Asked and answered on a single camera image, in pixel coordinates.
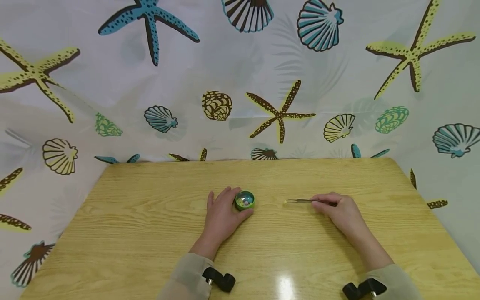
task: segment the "small round container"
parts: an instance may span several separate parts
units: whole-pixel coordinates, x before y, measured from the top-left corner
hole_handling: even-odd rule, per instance
[[[249,191],[241,191],[235,197],[235,208],[242,211],[255,206],[255,196]]]

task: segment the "wooden table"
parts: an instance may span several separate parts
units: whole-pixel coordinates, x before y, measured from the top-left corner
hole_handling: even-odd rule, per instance
[[[362,277],[357,254],[309,204],[283,204],[330,191],[354,197],[425,299],[479,299],[478,275],[387,158],[113,165],[22,299],[155,299],[202,231],[208,192],[228,185],[257,203],[215,260],[237,283],[231,294],[214,287],[210,299],[344,299],[342,287]]]

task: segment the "black clip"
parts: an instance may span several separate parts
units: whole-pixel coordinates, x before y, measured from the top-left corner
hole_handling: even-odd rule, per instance
[[[369,293],[371,293],[373,296],[383,294],[387,291],[387,287],[373,278],[368,278],[364,282],[360,283],[358,288],[353,284],[353,282],[350,282],[343,287],[342,291],[348,300],[360,300]]]
[[[230,293],[235,285],[235,277],[232,274],[226,273],[223,276],[222,273],[212,267],[206,268],[202,276],[206,278],[209,284],[213,281],[222,291],[227,293]]]

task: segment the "beige sleeve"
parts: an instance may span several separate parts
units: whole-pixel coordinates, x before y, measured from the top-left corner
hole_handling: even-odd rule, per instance
[[[207,300],[212,287],[202,274],[208,267],[213,267],[211,260],[193,253],[186,254],[178,262],[157,300]]]
[[[387,291],[375,300],[423,300],[408,274],[396,264],[370,271],[367,278],[374,278],[387,287]]]

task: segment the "patterned backdrop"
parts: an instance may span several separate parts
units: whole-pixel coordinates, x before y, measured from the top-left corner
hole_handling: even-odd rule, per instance
[[[474,0],[2,1],[2,299],[119,162],[389,156],[480,271],[479,13]]]

